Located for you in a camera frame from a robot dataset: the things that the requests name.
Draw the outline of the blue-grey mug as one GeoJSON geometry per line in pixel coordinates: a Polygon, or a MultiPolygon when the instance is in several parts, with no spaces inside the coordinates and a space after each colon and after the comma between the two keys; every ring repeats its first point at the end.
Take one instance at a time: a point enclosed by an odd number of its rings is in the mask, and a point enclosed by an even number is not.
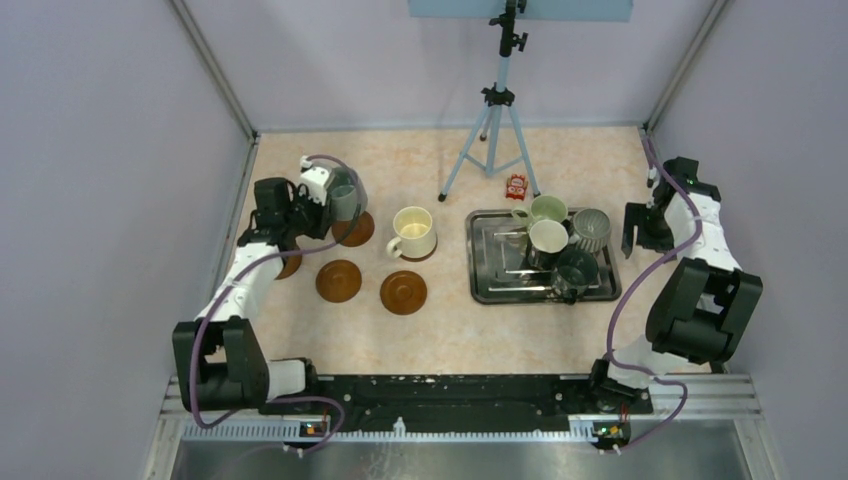
{"type": "Polygon", "coordinates": [[[334,179],[328,191],[334,221],[351,221],[355,212],[362,215],[368,206],[368,196],[358,174],[343,167],[333,168],[334,179]]]}

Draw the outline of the grey ribbed mug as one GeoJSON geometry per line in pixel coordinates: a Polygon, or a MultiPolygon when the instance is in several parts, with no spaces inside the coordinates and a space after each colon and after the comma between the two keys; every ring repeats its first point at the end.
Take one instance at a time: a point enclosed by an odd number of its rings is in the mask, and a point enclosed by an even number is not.
{"type": "Polygon", "coordinates": [[[595,254],[609,242],[611,221],[602,210],[585,208],[577,211],[571,218],[569,244],[595,254]]]}

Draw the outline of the light green mug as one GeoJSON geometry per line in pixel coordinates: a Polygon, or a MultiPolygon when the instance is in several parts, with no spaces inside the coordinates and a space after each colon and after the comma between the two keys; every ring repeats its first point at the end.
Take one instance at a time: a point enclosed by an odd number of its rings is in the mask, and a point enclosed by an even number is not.
{"type": "Polygon", "coordinates": [[[540,195],[526,206],[518,206],[510,212],[512,218],[527,228],[532,227],[541,220],[553,220],[561,223],[568,218],[569,209],[558,197],[552,195],[540,195]]]}

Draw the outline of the white faceted mug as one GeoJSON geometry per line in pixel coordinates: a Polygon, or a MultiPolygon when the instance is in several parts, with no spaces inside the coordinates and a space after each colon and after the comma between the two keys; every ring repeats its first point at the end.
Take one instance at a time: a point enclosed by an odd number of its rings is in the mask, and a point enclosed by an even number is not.
{"type": "Polygon", "coordinates": [[[528,265],[539,270],[552,268],[568,245],[568,241],[567,229],[561,223],[549,219],[537,221],[527,233],[528,265]]]}

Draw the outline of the cream mug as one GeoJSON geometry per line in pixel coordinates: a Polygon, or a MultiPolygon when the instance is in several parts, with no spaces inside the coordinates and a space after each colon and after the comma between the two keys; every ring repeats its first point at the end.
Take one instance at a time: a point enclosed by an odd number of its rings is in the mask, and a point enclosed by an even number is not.
{"type": "Polygon", "coordinates": [[[438,243],[431,213],[423,207],[408,206],[394,216],[392,221],[394,237],[385,247],[391,258],[400,255],[420,257],[430,252],[438,243]]]}

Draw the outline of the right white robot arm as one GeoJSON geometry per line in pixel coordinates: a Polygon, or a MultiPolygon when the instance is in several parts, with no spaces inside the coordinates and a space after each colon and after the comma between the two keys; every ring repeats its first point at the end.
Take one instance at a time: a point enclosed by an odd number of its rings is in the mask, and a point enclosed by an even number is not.
{"type": "Polygon", "coordinates": [[[685,364],[723,363],[735,353],[763,292],[744,272],[721,225],[719,189],[701,182],[698,161],[676,157],[652,169],[645,204],[625,207],[622,252],[634,246],[676,263],[654,301],[645,332],[597,360],[586,385],[589,404],[612,412],[643,399],[655,375],[685,364]]]}

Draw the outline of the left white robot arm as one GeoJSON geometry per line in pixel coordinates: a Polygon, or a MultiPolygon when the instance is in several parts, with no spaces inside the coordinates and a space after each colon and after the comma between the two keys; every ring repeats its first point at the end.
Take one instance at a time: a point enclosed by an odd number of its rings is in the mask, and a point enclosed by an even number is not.
{"type": "Polygon", "coordinates": [[[190,412],[259,409],[273,399],[297,413],[319,404],[320,386],[305,359],[269,362],[252,327],[272,283],[299,260],[296,240],[322,240],[333,222],[332,179],[302,174],[254,185],[255,208],[237,240],[229,272],[213,300],[172,333],[183,406],[190,412]]]}

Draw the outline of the steel tray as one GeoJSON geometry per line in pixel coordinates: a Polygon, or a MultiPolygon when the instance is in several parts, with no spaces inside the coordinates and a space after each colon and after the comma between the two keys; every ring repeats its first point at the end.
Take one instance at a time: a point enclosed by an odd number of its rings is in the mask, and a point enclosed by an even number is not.
{"type": "Polygon", "coordinates": [[[465,221],[472,297],[483,305],[564,303],[549,270],[526,261],[527,233],[508,209],[471,212],[465,221]]]}

